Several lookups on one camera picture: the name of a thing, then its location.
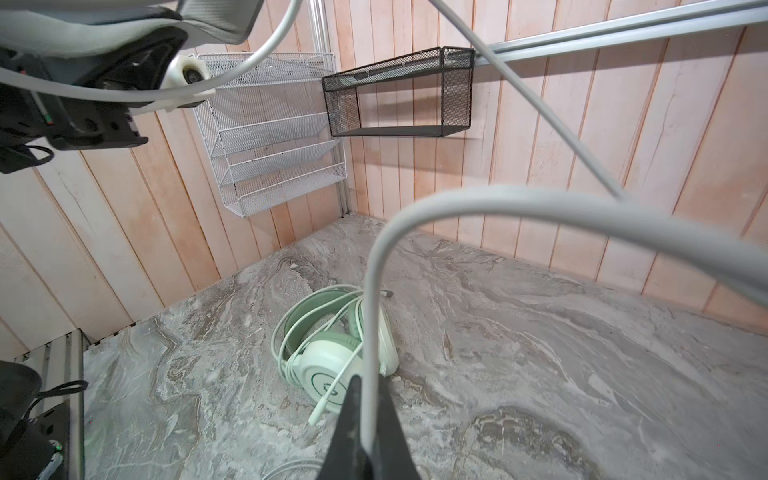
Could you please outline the green headphones with cable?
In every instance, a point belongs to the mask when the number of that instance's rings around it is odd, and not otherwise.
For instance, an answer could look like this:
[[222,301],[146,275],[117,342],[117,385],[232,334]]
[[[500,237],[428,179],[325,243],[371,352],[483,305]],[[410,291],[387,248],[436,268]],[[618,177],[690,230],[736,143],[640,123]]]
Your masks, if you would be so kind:
[[355,376],[363,374],[363,290],[348,284],[319,289],[278,321],[270,350],[280,376],[315,402],[308,423],[341,411]]

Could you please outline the white headphones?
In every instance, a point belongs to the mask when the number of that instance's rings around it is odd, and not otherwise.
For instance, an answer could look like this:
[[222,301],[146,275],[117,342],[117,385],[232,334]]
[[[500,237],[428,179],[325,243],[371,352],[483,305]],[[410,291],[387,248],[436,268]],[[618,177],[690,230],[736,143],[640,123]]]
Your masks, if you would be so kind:
[[[110,53],[143,34],[170,26],[189,33],[194,45],[214,40],[236,44],[250,32],[263,5],[261,1],[189,1],[181,6],[180,21],[147,19],[105,25],[70,23],[45,14],[47,11],[128,8],[138,4],[137,1],[78,1],[67,6],[52,1],[6,2],[1,5],[1,46],[41,56],[79,58]],[[243,63],[219,76],[189,86],[120,92],[56,83],[7,69],[1,71],[1,82],[48,95],[126,104],[195,95],[226,84],[256,68],[282,42],[293,26],[301,4],[301,0],[290,2],[269,39]]]

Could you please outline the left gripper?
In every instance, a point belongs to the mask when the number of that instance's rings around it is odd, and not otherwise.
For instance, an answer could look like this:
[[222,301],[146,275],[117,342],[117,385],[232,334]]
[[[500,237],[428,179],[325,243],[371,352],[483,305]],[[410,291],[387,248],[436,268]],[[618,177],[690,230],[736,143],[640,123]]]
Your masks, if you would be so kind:
[[[188,35],[163,27],[111,52],[65,59],[3,47],[1,66],[14,73],[86,88],[141,91],[161,86]],[[97,102],[1,86],[1,172],[51,161],[56,151],[122,149],[148,139],[129,112],[140,102]]]

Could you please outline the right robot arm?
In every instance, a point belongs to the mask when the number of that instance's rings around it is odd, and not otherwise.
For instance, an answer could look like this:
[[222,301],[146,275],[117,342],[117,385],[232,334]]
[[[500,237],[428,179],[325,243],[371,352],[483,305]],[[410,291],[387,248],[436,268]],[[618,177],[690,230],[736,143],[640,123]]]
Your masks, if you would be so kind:
[[[324,459],[287,461],[269,471],[272,479],[292,470],[313,469],[319,479],[418,479],[420,474],[394,403],[382,377],[378,397],[363,398],[365,377],[354,376],[339,414],[330,447]],[[41,376],[32,368],[1,363],[1,477],[3,479],[50,479],[58,470],[70,471],[68,458],[82,447],[71,434],[70,408],[63,404],[32,419],[31,411],[42,400],[84,392],[89,383],[72,380],[41,389]]]

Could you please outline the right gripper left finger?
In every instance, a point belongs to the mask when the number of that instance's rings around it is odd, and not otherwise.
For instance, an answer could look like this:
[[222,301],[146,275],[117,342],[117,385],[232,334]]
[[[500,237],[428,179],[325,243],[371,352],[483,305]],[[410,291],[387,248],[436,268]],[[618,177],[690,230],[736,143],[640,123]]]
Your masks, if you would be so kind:
[[364,480],[372,478],[370,459],[360,440],[362,379],[351,379],[337,419],[330,446],[317,480]]

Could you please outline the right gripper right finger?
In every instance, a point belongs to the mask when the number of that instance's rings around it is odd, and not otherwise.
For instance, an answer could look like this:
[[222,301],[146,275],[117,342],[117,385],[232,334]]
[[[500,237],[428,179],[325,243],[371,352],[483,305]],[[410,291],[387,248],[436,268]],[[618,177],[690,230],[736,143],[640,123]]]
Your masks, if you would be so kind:
[[419,480],[386,379],[378,379],[376,437],[371,455],[372,479]]

